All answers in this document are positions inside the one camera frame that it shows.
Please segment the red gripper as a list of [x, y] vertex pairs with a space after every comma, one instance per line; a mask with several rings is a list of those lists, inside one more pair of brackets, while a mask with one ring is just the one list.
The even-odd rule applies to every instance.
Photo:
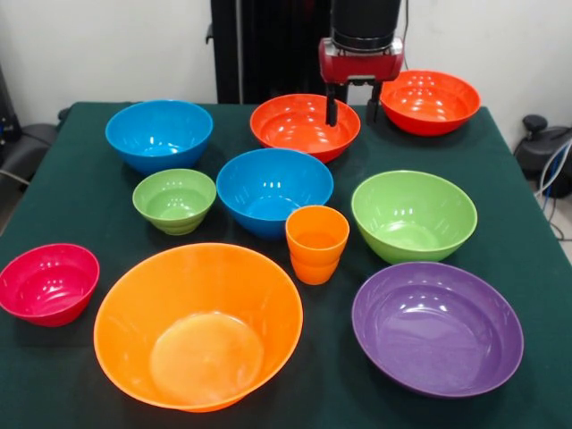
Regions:
[[395, 80], [404, 61], [401, 38], [379, 52], [359, 53], [334, 45], [331, 38], [323, 38], [318, 46], [320, 73], [325, 84], [326, 124], [337, 124], [337, 102], [347, 101], [347, 86], [355, 82], [373, 81], [371, 96], [366, 104], [366, 122], [375, 123], [382, 92], [382, 82]]

